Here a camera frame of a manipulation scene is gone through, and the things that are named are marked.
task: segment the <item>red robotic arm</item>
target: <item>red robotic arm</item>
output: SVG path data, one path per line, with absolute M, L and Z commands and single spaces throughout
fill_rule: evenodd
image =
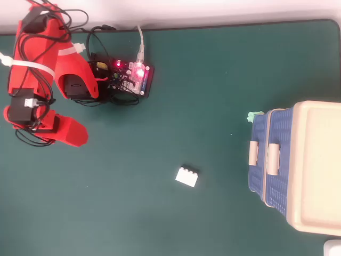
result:
M 78 53 L 59 56 L 59 50 L 72 46 L 71 32 L 66 30 L 56 5 L 33 4 L 19 22 L 14 60 L 41 64 L 55 70 L 55 77 L 39 68 L 13 65 L 8 86 L 12 100 L 4 116 L 14 129 L 41 138 L 41 143 L 36 142 L 38 146 L 48 146 L 57 140 L 80 147 L 88 141 L 85 126 L 50 110 L 54 101 L 51 89 L 54 78 L 65 98 L 68 98 L 65 81 L 74 78 L 83 81 L 92 98 L 98 97 L 97 82 L 87 61 Z

